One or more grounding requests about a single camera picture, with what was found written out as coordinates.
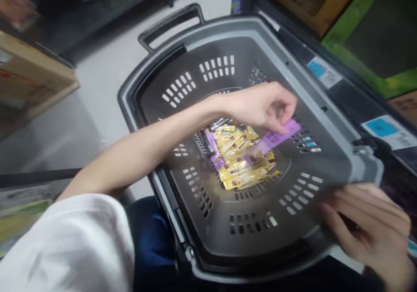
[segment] blue jeans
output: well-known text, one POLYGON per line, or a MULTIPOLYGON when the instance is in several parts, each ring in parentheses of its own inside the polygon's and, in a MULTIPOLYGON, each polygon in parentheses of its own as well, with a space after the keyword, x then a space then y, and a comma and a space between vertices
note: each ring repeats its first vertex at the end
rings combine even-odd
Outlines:
POLYGON ((171 230, 155 197, 137 200, 126 208, 135 245, 134 291, 179 290, 191 286, 202 291, 301 291, 312 286, 323 291, 382 291, 378 279, 365 279, 329 256, 314 267, 274 282, 254 285, 221 285, 196 278, 184 279, 175 269, 171 230))

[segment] gray floor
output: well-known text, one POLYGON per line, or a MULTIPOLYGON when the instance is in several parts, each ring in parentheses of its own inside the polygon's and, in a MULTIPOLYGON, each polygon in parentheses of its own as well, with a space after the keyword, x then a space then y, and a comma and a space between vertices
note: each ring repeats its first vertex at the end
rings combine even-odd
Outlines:
MULTIPOLYGON (((126 136, 129 131, 116 96, 130 72, 147 56, 137 37, 190 3, 199 3, 207 20, 230 14, 231 0, 175 0, 173 8, 166 6, 145 20, 97 36, 92 40, 94 49, 77 63, 80 89, 0 143, 0 172, 82 167, 126 136)), ((168 31, 155 44, 192 23, 168 31)), ((147 178, 132 185, 129 192, 134 199, 153 194, 147 178)), ((359 272, 363 269, 339 247, 332 255, 359 272)))

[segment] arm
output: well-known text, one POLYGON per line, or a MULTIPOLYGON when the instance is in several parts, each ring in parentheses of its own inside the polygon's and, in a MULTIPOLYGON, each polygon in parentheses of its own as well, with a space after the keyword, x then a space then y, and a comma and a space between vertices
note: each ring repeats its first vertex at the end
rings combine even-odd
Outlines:
POLYGON ((114 195, 145 177, 182 139, 217 118, 285 132, 297 99, 277 82, 229 94, 213 95, 114 144, 82 169, 57 201, 84 193, 114 195), (276 117, 276 105, 280 117, 276 117))
POLYGON ((321 208, 346 254, 371 267, 387 291, 410 291, 415 267, 407 255, 408 215, 373 183, 348 185, 330 204, 321 208), (351 233, 338 213, 360 229, 351 233))

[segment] white sleeve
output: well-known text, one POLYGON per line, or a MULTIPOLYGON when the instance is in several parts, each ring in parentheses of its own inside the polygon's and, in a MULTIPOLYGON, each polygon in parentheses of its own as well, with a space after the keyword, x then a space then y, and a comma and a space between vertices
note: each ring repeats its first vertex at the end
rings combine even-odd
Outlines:
POLYGON ((131 291, 134 247, 112 197, 51 205, 0 262, 0 291, 131 291))

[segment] shopping basket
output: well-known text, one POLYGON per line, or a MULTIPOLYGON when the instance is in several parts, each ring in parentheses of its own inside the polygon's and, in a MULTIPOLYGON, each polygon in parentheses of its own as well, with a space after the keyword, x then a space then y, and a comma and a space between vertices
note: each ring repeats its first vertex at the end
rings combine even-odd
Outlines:
POLYGON ((149 175, 177 249, 194 274, 217 282, 259 282, 325 257, 334 239, 318 203, 347 183, 378 183, 383 166, 370 147, 352 144, 359 134, 269 23, 258 15, 205 21, 200 6, 192 4, 146 30, 139 42, 149 56, 118 96, 131 132, 209 95, 267 80, 298 97, 294 119, 302 129, 275 149, 279 175, 246 190, 225 190, 197 130, 149 175), (194 17, 197 25, 156 49, 149 46, 194 17))

